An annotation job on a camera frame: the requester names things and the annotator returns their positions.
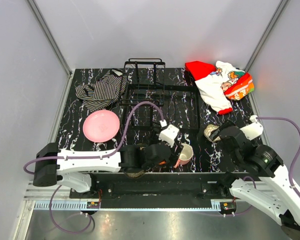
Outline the pink ceramic mug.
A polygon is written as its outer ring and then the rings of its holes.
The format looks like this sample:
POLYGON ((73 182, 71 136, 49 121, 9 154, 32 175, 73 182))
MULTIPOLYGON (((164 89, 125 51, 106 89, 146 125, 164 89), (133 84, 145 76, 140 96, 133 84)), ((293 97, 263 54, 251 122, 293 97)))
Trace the pink ceramic mug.
POLYGON ((186 165, 190 162, 194 155, 193 148, 187 143, 181 143, 184 148, 180 153, 179 159, 176 161, 175 165, 173 166, 175 169, 179 166, 186 165))

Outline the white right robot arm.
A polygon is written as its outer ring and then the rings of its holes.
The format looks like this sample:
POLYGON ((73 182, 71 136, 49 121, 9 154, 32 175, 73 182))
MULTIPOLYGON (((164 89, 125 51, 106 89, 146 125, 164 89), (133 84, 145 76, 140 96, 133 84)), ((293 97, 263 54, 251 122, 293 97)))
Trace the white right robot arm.
POLYGON ((203 134, 209 141, 221 143, 233 164, 259 178, 275 196, 250 187, 231 172, 218 179, 218 195, 244 200, 272 218, 290 239, 300 240, 300 189, 292 169, 287 168, 275 150, 264 144, 253 144, 264 131, 259 119, 253 115, 251 123, 242 128, 231 121, 220 126, 209 124, 203 134))

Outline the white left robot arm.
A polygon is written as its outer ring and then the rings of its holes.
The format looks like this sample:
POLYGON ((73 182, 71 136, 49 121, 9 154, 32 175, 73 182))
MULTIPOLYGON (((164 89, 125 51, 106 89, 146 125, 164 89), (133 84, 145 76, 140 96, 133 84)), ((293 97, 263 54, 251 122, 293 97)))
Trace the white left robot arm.
POLYGON ((47 144, 36 155, 33 185, 69 187, 87 198, 98 193, 97 179, 92 172, 124 173, 135 179, 152 170, 179 163, 183 146, 172 148, 165 143, 126 145, 119 151, 71 151, 47 144))

